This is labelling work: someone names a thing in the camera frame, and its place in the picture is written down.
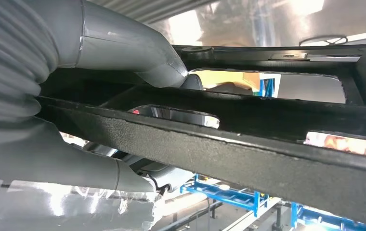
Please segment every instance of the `reflective foil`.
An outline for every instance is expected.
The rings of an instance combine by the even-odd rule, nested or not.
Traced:
[[[0,231],[147,231],[163,204],[156,192],[0,180]]]

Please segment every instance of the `black metal frame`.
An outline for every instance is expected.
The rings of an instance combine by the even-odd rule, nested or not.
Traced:
[[[184,52],[183,48],[175,46],[178,53]],[[269,60],[276,53],[365,55],[358,63]],[[102,92],[107,93],[103,89],[120,85],[83,80],[82,88],[74,84],[54,97],[39,97],[39,117],[54,122],[63,132],[130,154],[366,223],[366,157],[300,143],[311,130],[366,137],[366,45],[215,47],[207,55],[182,57],[186,57],[183,61],[188,69],[336,76],[344,86],[347,104],[149,86],[128,87],[103,96]],[[128,112],[148,105],[212,114],[219,118],[221,127],[213,129]]]

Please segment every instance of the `gray pipe elbow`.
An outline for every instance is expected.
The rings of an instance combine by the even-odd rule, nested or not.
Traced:
[[[25,0],[48,24],[59,67],[129,70],[155,87],[179,87],[188,74],[159,32],[85,0]]]

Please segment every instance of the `gray duct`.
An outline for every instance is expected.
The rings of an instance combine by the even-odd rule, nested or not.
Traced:
[[[182,61],[158,32],[83,0],[0,0],[0,179],[128,192],[152,185],[124,163],[67,145],[34,117],[39,83],[56,67],[123,69],[180,86]]]

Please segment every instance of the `blue steel frame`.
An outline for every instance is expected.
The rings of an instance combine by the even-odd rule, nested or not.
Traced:
[[[264,96],[264,97],[272,97],[274,94],[274,79],[268,79],[267,88],[265,89],[265,95],[263,95],[263,89],[264,89],[264,79],[260,80],[260,91],[258,92],[258,96]]]
[[[191,193],[203,193],[208,198],[221,201],[227,204],[235,205],[250,211],[254,211],[254,216],[258,217],[258,209],[262,204],[267,207],[268,195],[261,196],[260,192],[248,193],[245,189],[223,190],[218,185],[206,184],[198,179],[195,175],[194,182],[187,183],[180,188],[180,191],[188,191]]]
[[[291,226],[296,228],[298,223],[307,226],[320,225],[327,231],[366,231],[366,224],[310,209],[293,202],[291,204]]]

